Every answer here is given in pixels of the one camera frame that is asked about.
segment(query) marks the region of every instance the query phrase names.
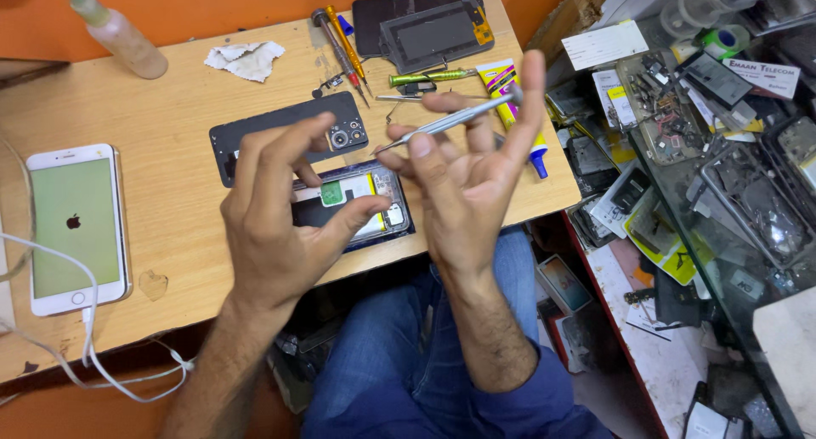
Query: white iphone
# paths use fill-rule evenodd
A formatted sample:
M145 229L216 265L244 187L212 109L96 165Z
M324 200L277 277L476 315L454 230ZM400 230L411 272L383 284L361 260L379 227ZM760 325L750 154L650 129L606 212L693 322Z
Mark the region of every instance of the white iphone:
M85 264L106 303L130 292L117 173L108 144L35 154L26 161L34 189L35 242ZM91 279L74 263L35 249L31 311L53 315L91 306Z

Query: green screen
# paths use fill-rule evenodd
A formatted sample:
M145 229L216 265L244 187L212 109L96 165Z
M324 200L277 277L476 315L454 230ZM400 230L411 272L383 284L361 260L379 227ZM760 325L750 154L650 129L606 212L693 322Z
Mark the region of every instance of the green screen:
M108 159L34 170L31 181L37 243L84 263L100 285L119 280L119 237L113 219ZM78 227L68 223L74 215L79 218ZM91 287L91 280L82 269L34 250L34 298L87 287Z

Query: blue cap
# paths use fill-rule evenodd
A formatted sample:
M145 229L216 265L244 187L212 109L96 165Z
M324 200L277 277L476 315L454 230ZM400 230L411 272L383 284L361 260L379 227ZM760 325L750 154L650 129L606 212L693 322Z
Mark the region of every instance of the blue cap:
M342 15L337 16L337 21L340 22L340 27L343 28L343 34L345 34L346 36L351 36L352 33L354 32L354 27L349 25L349 22L347 22Z
M542 156L535 156L531 157L530 161L533 162L533 166L535 166L535 171L538 172L538 177L541 179L546 178L547 169L544 167L544 158Z

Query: orange wall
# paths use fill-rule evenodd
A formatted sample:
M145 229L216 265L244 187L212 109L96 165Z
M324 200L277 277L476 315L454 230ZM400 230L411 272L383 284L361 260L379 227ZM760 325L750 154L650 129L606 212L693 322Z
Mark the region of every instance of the orange wall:
M127 16L157 45L305 18L353 0L99 0ZM502 0L522 46L561 0ZM0 57L77 62L107 55L68 0L0 0Z

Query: yellow glue tube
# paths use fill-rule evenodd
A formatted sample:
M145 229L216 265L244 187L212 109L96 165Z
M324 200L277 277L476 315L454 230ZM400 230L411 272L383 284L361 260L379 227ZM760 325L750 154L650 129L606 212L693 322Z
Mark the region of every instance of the yellow glue tube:
M482 78L482 82L487 87L487 93L491 98L498 98L507 94L510 84L521 86L512 58L477 65L476 70L479 72L479 77ZM518 107L510 102L505 102L496 110L499 112L499 118L504 122L505 129L510 130L510 127L516 122ZM545 152L547 152L547 143L544 141L544 135L539 131L535 136L533 148L530 149L530 162L535 166L535 171L538 172L538 177L541 179L547 177L547 170L544 168Z

